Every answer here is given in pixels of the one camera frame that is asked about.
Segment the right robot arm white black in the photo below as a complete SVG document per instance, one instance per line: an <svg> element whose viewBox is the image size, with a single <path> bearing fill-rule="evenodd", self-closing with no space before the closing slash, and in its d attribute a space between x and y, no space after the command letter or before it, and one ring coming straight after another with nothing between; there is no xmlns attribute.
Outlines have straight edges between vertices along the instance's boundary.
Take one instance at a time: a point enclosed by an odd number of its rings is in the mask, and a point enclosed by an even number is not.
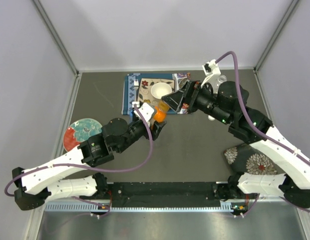
<svg viewBox="0 0 310 240"><path fill-rule="evenodd" d="M161 99L173 111L186 106L187 112L202 111L228 125L228 131L252 149L264 154L283 170L281 174L246 171L228 178L222 198L244 194L271 195L303 209L310 209L310 159L298 151L260 111L247 107L249 93L239 83L226 81L212 92L207 85L188 81L185 86Z"/></svg>

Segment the blue cap water bottle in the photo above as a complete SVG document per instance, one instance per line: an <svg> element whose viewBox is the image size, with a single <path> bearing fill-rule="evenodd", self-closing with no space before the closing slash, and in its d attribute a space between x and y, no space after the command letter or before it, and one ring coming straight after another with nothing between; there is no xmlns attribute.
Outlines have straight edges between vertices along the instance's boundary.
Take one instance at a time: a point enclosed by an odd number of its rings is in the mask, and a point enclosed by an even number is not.
<svg viewBox="0 0 310 240"><path fill-rule="evenodd" d="M129 112L129 121L133 121L133 111Z"/></svg>

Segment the orange juice bottle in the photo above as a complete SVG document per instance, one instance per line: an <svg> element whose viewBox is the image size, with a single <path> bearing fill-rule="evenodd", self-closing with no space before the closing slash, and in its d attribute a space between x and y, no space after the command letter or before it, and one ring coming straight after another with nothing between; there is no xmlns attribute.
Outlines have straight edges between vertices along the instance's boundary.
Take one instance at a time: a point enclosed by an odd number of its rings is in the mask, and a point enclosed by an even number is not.
<svg viewBox="0 0 310 240"><path fill-rule="evenodd" d="M167 116L167 112L169 111L170 107L162 100L159 101L158 105L155 107L156 114L153 116L153 120L157 121L158 123L162 123L165 121Z"/></svg>

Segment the blue patterned placemat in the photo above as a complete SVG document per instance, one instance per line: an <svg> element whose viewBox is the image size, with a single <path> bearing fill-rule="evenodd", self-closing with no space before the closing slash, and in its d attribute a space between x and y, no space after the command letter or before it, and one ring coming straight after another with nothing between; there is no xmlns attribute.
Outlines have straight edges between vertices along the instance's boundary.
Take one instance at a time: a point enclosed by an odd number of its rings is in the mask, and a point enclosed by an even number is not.
<svg viewBox="0 0 310 240"><path fill-rule="evenodd" d="M139 89L142 78L147 79L168 79L175 81L175 91L179 89L179 84L183 80L190 80L189 72L182 73L130 73L125 76L123 88L123 105L122 114L129 115L133 109L132 102L139 102L136 100L137 90Z"/></svg>

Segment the large clear juice bottle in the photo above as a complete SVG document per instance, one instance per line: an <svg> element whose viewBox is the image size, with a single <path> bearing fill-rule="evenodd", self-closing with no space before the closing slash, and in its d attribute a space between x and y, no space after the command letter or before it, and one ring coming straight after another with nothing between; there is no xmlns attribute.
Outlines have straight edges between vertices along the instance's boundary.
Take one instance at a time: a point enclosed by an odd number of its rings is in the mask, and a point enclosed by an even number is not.
<svg viewBox="0 0 310 240"><path fill-rule="evenodd" d="M222 83L226 82L226 81L227 81L227 77L226 77L225 75L221 74L221 75L220 75L216 80L214 80L214 81L212 82L212 84L211 84L212 87L213 87L213 92L214 92L215 94L217 94L220 85L221 85Z"/></svg>

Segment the round red teal plate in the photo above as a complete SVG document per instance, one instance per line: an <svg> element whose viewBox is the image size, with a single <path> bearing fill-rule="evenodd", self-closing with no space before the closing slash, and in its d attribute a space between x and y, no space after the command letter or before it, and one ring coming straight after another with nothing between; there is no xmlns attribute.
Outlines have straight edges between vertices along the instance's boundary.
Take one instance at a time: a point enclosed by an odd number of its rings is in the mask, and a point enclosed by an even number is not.
<svg viewBox="0 0 310 240"><path fill-rule="evenodd" d="M80 143L87 141L91 136L100 134L102 125L95 119L83 118L67 127L63 136L63 147L66 152L71 151Z"/></svg>

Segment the square floral beige plate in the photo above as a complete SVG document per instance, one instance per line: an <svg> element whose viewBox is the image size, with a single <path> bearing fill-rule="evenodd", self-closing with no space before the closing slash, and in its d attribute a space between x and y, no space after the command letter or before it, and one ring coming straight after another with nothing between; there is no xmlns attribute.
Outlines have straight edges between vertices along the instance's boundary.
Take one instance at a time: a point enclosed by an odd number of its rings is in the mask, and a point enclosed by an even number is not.
<svg viewBox="0 0 310 240"><path fill-rule="evenodd" d="M136 100L149 103L152 106L158 105L160 99L156 99L151 95L151 87L156 83L167 83L171 86L172 92L175 91L174 80L162 78L142 78L139 89L137 90Z"/></svg>

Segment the white ceramic bowl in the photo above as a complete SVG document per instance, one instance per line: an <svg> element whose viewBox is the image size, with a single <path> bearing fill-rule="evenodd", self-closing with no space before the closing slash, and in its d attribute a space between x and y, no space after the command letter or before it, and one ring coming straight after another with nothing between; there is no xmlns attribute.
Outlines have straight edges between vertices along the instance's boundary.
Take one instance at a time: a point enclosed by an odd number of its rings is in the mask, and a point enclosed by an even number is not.
<svg viewBox="0 0 310 240"><path fill-rule="evenodd" d="M164 82L158 82L151 87L151 95L156 99L161 99L163 96L171 93L171 86Z"/></svg>

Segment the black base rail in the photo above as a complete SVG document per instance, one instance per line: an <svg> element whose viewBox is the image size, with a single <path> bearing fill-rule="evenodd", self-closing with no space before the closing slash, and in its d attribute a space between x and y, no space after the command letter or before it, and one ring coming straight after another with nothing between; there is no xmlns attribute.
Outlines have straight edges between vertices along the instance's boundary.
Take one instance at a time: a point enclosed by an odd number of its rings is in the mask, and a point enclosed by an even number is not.
<svg viewBox="0 0 310 240"><path fill-rule="evenodd" d="M115 182L112 205L119 208L217 207L230 195L214 182Z"/></svg>

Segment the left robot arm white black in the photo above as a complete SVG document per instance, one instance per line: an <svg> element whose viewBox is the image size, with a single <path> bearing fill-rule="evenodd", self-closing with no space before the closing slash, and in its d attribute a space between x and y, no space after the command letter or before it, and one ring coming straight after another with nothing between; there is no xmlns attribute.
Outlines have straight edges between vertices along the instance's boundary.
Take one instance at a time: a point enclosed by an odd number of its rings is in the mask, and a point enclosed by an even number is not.
<svg viewBox="0 0 310 240"><path fill-rule="evenodd" d="M131 123L114 118L102 127L101 133L66 154L32 169L13 169L15 203L28 211L57 199L105 197L107 180L98 167L113 160L113 152L122 153L141 137L156 140L166 123L155 121L148 126L137 117Z"/></svg>

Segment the black floral square plate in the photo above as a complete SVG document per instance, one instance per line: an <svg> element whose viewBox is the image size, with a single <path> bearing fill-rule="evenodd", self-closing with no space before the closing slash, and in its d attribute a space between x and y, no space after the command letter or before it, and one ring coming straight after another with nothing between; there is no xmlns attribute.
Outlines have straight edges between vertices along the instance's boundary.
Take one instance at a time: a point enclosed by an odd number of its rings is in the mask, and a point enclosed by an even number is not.
<svg viewBox="0 0 310 240"><path fill-rule="evenodd" d="M247 144L240 144L223 152L227 163L234 172L245 172L252 175L276 175L273 161L262 152Z"/></svg>

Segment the white bottle cap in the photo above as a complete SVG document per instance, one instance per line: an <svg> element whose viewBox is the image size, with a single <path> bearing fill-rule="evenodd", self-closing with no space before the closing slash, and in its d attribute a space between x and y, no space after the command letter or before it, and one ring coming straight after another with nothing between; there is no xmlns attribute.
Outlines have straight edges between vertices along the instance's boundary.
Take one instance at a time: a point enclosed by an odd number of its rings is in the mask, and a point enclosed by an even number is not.
<svg viewBox="0 0 310 240"><path fill-rule="evenodd" d="M208 119L210 120L210 121L214 121L215 120L215 118L214 117L212 117L212 116L208 116Z"/></svg>

